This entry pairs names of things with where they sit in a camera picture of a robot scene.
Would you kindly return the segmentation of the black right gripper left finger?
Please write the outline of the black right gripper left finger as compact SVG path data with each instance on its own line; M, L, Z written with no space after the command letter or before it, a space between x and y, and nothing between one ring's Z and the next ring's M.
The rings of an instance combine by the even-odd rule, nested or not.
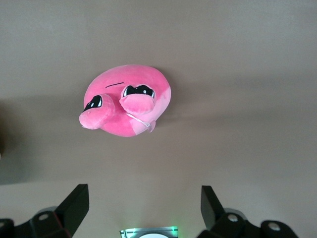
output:
M16 226L9 218L0 220L2 238L71 238L89 211L89 189L79 184L57 206L47 208Z

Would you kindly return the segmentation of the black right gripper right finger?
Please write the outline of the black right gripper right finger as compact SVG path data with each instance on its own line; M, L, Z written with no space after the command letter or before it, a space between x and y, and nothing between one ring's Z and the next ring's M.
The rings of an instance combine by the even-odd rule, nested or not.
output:
M201 214L206 229L199 238L296 238L285 223L265 220L259 227L236 210L225 210L211 186L201 188Z

